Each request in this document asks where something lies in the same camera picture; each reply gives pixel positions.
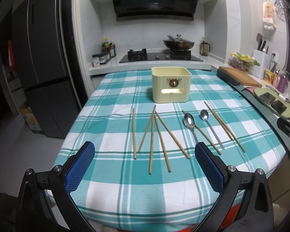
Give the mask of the small steel spoon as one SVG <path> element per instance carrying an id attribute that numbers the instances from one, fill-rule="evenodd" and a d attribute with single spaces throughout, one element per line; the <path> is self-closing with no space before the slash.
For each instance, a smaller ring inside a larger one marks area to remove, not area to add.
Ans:
<path id="1" fill-rule="evenodd" d="M 209 115 L 208 115 L 208 111 L 206 109 L 202 109 L 200 111 L 200 118 L 207 123 L 207 125 L 209 126 L 211 132 L 213 133 L 214 137 L 216 138 L 216 140 L 218 141 L 218 144 L 219 146 L 221 147 L 222 150 L 225 149 L 225 147 L 223 146 L 221 140 L 219 139 L 217 133 L 215 132 L 215 130 L 213 129 L 213 127 L 210 125 L 210 123 L 208 122 L 208 118 L 209 118 Z"/>

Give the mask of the diagonal wooden chopstick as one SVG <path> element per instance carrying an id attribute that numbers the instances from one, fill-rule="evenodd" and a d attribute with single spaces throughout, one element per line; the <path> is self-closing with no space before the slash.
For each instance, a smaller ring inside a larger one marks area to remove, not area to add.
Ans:
<path id="1" fill-rule="evenodd" d="M 167 126 L 167 124 L 163 121 L 163 119 L 160 117 L 160 115 L 157 113 L 157 111 L 155 111 L 156 116 L 158 117 L 158 119 L 160 120 L 160 122 L 162 123 L 162 125 L 164 126 L 164 128 L 167 130 L 167 132 L 169 133 L 169 135 L 171 136 L 171 138 L 174 140 L 174 142 L 177 144 L 177 146 L 179 147 L 179 149 L 182 151 L 182 153 L 184 154 L 184 156 L 187 159 L 190 159 L 190 155 L 186 152 L 186 150 L 182 147 L 182 145 L 180 144 L 180 142 L 177 140 L 177 138 L 173 135 L 173 133 L 171 132 L 171 130 L 169 129 L 169 127 Z"/>

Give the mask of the large steel spoon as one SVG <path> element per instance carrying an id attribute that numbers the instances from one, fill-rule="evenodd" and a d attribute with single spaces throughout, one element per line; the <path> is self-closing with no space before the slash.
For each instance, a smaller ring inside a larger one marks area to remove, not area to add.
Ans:
<path id="1" fill-rule="evenodd" d="M 191 133 L 195 139 L 195 142 L 198 143 L 199 141 L 198 141 L 196 133 L 194 131 L 194 126 L 195 126 L 194 117 L 190 113 L 185 113 L 184 118 L 183 118 L 183 122 L 184 122 L 185 127 L 191 131 Z"/>

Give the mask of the cream plastic utensil holder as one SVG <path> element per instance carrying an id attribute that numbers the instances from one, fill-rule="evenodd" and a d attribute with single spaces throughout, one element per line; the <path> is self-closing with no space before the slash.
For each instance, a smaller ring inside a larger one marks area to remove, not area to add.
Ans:
<path id="1" fill-rule="evenodd" d="M 184 103 L 188 101 L 191 73 L 183 67 L 154 67 L 152 96 L 155 103 Z"/>

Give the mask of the long vertical wooden chopstick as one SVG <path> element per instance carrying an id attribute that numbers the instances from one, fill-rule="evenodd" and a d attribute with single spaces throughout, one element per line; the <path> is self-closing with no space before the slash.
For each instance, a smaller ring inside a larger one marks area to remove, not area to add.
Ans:
<path id="1" fill-rule="evenodd" d="M 152 174 L 153 166 L 153 143 L 154 143 L 154 118 L 151 117 L 151 140 L 150 140 L 150 159 L 149 159 L 149 174 Z"/>

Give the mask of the slanted wooden chopstick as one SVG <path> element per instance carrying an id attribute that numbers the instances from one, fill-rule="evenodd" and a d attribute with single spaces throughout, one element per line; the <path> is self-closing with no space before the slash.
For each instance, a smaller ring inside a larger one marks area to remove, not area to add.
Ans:
<path id="1" fill-rule="evenodd" d="M 139 148 L 138 148 L 138 152 L 140 152 L 140 150 L 141 150 L 141 148 L 142 148 L 142 145 L 143 145 L 143 143 L 144 143 L 144 140 L 145 140 L 145 138 L 146 138 L 146 135 L 147 135 L 147 132 L 148 132 L 149 126 L 150 126 L 150 124 L 151 124 L 151 122 L 152 122 L 152 117 L 153 117 L 153 114 L 154 114 L 154 112 L 155 112 L 156 106 L 157 106 L 157 105 L 155 105 L 155 106 L 153 107 L 153 110 L 152 110 L 151 115 L 150 115 L 150 117 L 149 117 L 149 120 L 148 120 L 147 126 L 146 126 L 145 131 L 144 131 L 143 136 L 142 136 L 142 140 L 141 140 L 140 146 L 139 146 Z"/>

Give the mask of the green tray with dishes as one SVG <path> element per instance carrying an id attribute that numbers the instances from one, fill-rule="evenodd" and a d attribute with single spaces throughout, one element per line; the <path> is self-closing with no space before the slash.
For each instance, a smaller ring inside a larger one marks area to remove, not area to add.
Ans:
<path id="1" fill-rule="evenodd" d="M 274 114 L 285 119 L 290 119 L 290 103 L 280 97 L 275 90 L 256 87 L 253 89 L 253 94 L 259 102 Z"/>

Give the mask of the white knife block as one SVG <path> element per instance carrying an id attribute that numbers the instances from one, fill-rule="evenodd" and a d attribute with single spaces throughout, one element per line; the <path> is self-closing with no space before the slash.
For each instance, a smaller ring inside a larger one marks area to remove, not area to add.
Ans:
<path id="1" fill-rule="evenodd" d="M 269 68 L 270 56 L 268 55 L 268 45 L 261 33 L 257 34 L 257 48 L 253 50 L 252 57 L 257 62 L 252 69 L 252 75 L 259 79 L 264 78 L 264 70 Z"/>

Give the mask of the dark glass kettle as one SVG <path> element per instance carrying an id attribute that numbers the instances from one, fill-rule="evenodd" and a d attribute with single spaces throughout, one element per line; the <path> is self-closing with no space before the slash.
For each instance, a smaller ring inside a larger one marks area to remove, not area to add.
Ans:
<path id="1" fill-rule="evenodd" d="M 211 51 L 211 45 L 207 43 L 203 37 L 200 43 L 200 50 L 199 50 L 200 55 L 207 57 L 210 51 Z"/>

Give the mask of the teal plaid tablecloth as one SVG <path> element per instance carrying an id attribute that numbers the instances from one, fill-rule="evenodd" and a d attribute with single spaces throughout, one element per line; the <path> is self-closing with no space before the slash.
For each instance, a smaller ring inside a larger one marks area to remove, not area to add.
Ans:
<path id="1" fill-rule="evenodd" d="M 198 125 L 195 139 L 184 112 Z M 95 157 L 72 198 L 91 224 L 127 231 L 178 231 L 200 222 L 218 193 L 194 155 L 204 142 L 226 165 L 270 176 L 285 149 L 260 114 L 212 71 L 192 70 L 185 103 L 156 104 L 149 70 L 104 77 L 55 159 L 86 141 Z"/>

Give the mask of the wok with glass lid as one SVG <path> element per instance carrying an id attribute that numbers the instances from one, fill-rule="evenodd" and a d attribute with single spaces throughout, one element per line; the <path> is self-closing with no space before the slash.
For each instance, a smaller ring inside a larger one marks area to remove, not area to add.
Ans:
<path id="1" fill-rule="evenodd" d="M 181 38 L 179 34 L 177 34 L 176 38 L 168 35 L 168 39 L 164 40 L 163 43 L 171 50 L 191 50 L 195 44 L 193 41 Z"/>

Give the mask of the black gas stove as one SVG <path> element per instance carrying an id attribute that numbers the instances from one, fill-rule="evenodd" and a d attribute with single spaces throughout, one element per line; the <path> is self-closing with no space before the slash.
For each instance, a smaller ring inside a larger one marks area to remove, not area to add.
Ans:
<path id="1" fill-rule="evenodd" d="M 146 49 L 134 51 L 129 50 L 119 63 L 141 62 L 141 61 L 196 61 L 202 62 L 191 54 L 190 50 L 163 50 L 162 52 L 148 52 Z"/>

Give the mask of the black refrigerator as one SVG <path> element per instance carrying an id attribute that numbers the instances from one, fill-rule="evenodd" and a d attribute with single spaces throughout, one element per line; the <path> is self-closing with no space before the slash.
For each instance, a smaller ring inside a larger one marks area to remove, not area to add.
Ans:
<path id="1" fill-rule="evenodd" d="M 72 0 L 24 0 L 12 13 L 20 82 L 49 137 L 65 138 L 87 101 L 77 59 Z"/>

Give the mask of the black range hood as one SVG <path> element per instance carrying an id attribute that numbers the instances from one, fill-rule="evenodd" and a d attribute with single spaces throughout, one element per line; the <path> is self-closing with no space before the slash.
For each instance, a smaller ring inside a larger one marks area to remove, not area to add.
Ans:
<path id="1" fill-rule="evenodd" d="M 200 0 L 112 0 L 116 21 L 133 19 L 194 20 Z"/>

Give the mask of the condiment bottles group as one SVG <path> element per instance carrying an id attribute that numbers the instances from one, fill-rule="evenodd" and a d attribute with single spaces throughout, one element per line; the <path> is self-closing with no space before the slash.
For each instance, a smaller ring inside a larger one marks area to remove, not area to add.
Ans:
<path id="1" fill-rule="evenodd" d="M 116 45 L 111 40 L 109 41 L 107 37 L 102 38 L 102 51 L 106 51 L 109 53 L 109 56 L 111 58 L 114 58 L 116 56 Z"/>

